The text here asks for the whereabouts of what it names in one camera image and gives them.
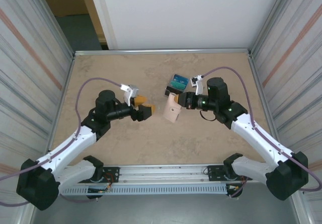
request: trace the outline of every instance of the marble-pattern surface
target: marble-pattern surface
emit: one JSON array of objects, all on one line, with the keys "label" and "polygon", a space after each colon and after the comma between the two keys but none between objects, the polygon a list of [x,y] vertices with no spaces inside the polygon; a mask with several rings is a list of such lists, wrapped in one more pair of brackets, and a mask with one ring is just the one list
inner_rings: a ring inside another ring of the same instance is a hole
[{"label": "marble-pattern surface", "polygon": [[[262,161],[241,137],[217,121],[203,120],[197,110],[182,110],[176,123],[162,117],[167,100],[164,91],[172,74],[191,77],[223,65],[233,67],[241,74],[250,94],[255,120],[267,130],[262,105],[244,53],[77,56],[53,147],[58,146],[77,127],[74,105],[82,83],[89,78],[103,77],[120,84],[137,85],[140,94],[156,105],[156,112],[144,122],[133,122],[129,117],[113,121],[105,136],[72,163],[87,155],[95,156],[106,165],[220,163],[234,153]],[[209,77],[222,77],[228,85],[231,99],[248,109],[244,90],[234,73],[226,69],[217,71],[205,79],[205,84]],[[82,118],[95,106],[98,93],[105,89],[115,91],[116,97],[122,100],[123,91],[116,86],[103,81],[90,82],[80,96]],[[207,112],[205,116],[212,118],[213,114]]]}]

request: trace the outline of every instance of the white wall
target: white wall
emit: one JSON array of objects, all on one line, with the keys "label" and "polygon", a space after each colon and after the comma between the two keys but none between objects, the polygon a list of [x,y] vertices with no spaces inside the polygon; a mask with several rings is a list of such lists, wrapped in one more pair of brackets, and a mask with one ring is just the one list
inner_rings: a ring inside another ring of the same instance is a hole
[{"label": "white wall", "polygon": [[250,47],[275,0],[94,0],[110,49]]}]

